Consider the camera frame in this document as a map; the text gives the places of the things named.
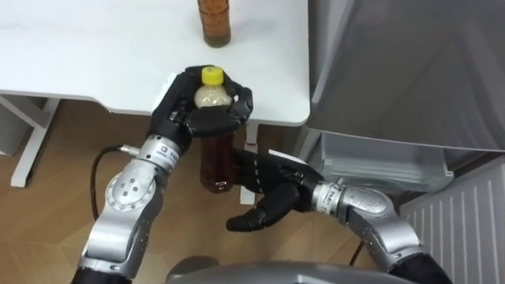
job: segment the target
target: white desk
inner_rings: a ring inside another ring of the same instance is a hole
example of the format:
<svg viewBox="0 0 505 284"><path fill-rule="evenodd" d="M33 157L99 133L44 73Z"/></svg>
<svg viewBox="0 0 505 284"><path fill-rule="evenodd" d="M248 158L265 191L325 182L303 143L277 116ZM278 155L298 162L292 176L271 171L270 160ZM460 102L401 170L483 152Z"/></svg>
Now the white desk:
<svg viewBox="0 0 505 284"><path fill-rule="evenodd" d="M214 64L252 89L257 124L309 116L307 0L230 1L232 41L204 41L196 0L1 0L0 94L152 111L171 73Z"/></svg>

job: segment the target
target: black cable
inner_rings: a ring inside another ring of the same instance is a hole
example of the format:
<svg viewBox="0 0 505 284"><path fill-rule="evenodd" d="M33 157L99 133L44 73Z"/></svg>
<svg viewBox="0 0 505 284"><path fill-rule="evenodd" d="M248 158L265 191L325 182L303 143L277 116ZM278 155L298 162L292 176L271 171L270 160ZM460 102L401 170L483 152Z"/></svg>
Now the black cable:
<svg viewBox="0 0 505 284"><path fill-rule="evenodd" d="M354 266L357 256L360 255L360 252L363 249L364 245L365 245L365 243L363 241L360 241L360 244L357 246L356 250L354 251L353 257L350 258L349 266Z"/></svg>
<svg viewBox="0 0 505 284"><path fill-rule="evenodd" d="M114 146L109 146L105 147L102 149L98 155L95 157L95 161L93 161L93 166L92 166L92 173L89 178L90 185L89 185L89 192L91 194L91 202L92 202L92 213L93 213L93 219L96 221L98 218L98 205L96 204L96 168L98 167L98 164L100 163L100 160L102 157L107 154L111 153L114 151L121 151L121 147L123 145L114 145Z"/></svg>

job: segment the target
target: yellow bottle cap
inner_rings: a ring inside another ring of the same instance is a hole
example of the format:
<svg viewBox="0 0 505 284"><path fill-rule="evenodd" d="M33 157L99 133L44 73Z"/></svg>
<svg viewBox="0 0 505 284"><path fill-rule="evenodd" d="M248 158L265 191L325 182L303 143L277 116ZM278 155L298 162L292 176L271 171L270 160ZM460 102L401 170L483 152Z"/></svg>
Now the yellow bottle cap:
<svg viewBox="0 0 505 284"><path fill-rule="evenodd" d="M202 69L202 83L217 86L223 84L224 74L219 67L208 66Z"/></svg>

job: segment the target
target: robotic arm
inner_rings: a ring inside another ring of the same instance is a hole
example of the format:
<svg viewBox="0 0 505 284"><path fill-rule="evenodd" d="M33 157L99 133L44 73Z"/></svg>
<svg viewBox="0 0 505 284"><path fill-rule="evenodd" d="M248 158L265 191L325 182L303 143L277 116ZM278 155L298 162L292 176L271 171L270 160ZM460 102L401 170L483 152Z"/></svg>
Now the robotic arm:
<svg viewBox="0 0 505 284"><path fill-rule="evenodd" d="M163 205L167 178L194 137L232 133L253 110L251 91L226 74L224 88L232 106L197 109L204 66L179 74L151 116L148 138L106 189L102 214L89 234L72 283L131 283L148 245L151 225Z"/></svg>
<svg viewBox="0 0 505 284"><path fill-rule="evenodd" d="M192 138L231 133L249 118L251 91L226 74L224 87L234 103L194 106L203 67L188 68L176 77L151 116L142 148L122 149L135 157L107 186L105 207L92 227L72 283L131 283L163 205L167 178ZM383 193L343 181L325 182L307 164L277 152L258 155L236 150L234 157L237 183L264 197L245 214L229 219L228 230L262 230L291 210L318 211L358 235L384 271L418 283L451 283Z"/></svg>
<svg viewBox="0 0 505 284"><path fill-rule="evenodd" d="M303 161L275 151L269 155L237 151L236 163L239 182L264 198L244 215L229 219L228 230L261 230L291 209L318 211L335 217L360 237L383 271L415 283L452 283L385 194L346 185L342 179L325 182Z"/></svg>

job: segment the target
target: plastic bottle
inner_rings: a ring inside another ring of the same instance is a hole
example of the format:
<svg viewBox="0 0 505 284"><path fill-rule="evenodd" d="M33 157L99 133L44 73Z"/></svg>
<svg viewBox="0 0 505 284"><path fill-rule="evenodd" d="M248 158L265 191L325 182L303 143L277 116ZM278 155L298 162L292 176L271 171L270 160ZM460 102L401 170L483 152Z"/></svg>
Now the plastic bottle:
<svg viewBox="0 0 505 284"><path fill-rule="evenodd" d="M198 0L204 40L210 47L224 47L230 42L230 5L228 0Z"/></svg>
<svg viewBox="0 0 505 284"><path fill-rule="evenodd" d="M230 105L233 100L223 87L223 70L219 67L202 69L201 87L195 94L197 107ZM234 134L202 139L200 182L213 193L229 191L236 178L233 160Z"/></svg>

